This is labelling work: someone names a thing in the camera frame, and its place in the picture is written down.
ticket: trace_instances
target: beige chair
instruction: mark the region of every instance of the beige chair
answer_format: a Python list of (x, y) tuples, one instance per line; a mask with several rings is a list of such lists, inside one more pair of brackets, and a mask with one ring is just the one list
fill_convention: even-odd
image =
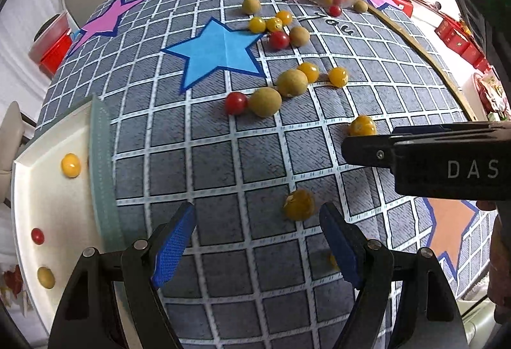
[(10, 197), (12, 162), (21, 145), (24, 131), (19, 105), (13, 101), (0, 125), (0, 203)]

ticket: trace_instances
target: red basket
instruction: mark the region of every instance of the red basket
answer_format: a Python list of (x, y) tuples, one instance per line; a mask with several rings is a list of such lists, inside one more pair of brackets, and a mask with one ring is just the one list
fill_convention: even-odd
[(72, 41), (68, 32), (64, 33), (42, 56), (41, 64), (46, 67), (51, 75), (55, 75), (67, 50), (71, 47)]

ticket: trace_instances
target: star-shaped cutout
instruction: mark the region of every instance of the star-shaped cutout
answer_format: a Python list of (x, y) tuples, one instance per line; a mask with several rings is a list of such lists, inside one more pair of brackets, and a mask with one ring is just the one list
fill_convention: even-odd
[(117, 36), (117, 28), (121, 23), (122, 15), (130, 10), (133, 6), (142, 3), (146, 0), (114, 0), (109, 8), (98, 17), (88, 21), (78, 31), (82, 34), (78, 40), (67, 53), (67, 57), (74, 54), (80, 46), (83, 46), (90, 38), (94, 36)]
[(463, 234), (479, 210), (468, 201), (424, 198), (424, 203), (433, 222), (428, 247), (439, 260), (445, 257), (456, 277)]
[(261, 65), (250, 51), (263, 34), (233, 31), (215, 18), (211, 18), (199, 36), (171, 45), (163, 52), (185, 59), (185, 72), (181, 80), (181, 94), (215, 72), (227, 69), (257, 77), (265, 77)]

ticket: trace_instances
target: metal bolt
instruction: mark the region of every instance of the metal bolt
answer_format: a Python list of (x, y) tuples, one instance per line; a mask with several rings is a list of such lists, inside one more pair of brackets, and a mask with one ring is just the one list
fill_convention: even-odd
[(95, 253), (95, 249), (93, 247), (88, 247), (83, 250), (82, 255), (84, 257), (92, 257), (94, 255), (94, 253)]
[(431, 250), (431, 248), (424, 247), (421, 248), (421, 255), (426, 258), (431, 258), (433, 257), (433, 251)]
[(134, 249), (145, 249), (147, 247), (147, 241), (145, 239), (137, 239), (133, 244)]
[(377, 239), (370, 239), (369, 241), (367, 241), (367, 246), (370, 249), (377, 250), (382, 247), (382, 243), (380, 241), (378, 241)]

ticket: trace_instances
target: checkered tablecloth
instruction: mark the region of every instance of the checkered tablecloth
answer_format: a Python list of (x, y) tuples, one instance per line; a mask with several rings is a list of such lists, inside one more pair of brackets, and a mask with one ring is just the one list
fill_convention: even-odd
[[(98, 16), (113, 0), (100, 5)], [(119, 217), (129, 243), (167, 222), (181, 201), (195, 204), (198, 227), (175, 277), (163, 288), (165, 308), (186, 349), (330, 349), (354, 292), (329, 263), (317, 216), (283, 218), (290, 191), (307, 188), (317, 204), (333, 201), (369, 238), (415, 252), (432, 229), (422, 198), (402, 197), (388, 170), (346, 164), (340, 143), (358, 114), (380, 134), (397, 125), (464, 121), (456, 100), (400, 36), (371, 14), (344, 11), (338, 24), (317, 18), (307, 0), (261, 0), (260, 15), (290, 10), (311, 32), (299, 49), (253, 48), (266, 78), (218, 71), (185, 94), (184, 61), (161, 48), (197, 36), (211, 17), (246, 28), (243, 0), (147, 0), (123, 17), (117, 37), (96, 37), (58, 70), (39, 130), (77, 100), (97, 94), (111, 114), (111, 148)], [(446, 68), (401, 11), (386, 9)], [(318, 82), (283, 102), (271, 118), (227, 117), (223, 100), (251, 94), (303, 61)], [(347, 87), (326, 72), (349, 70)], [(489, 259), (493, 213), (478, 214), (464, 234), (457, 273), (441, 261), (461, 295)], [(383, 348), (400, 295), (393, 284), (376, 347)]]

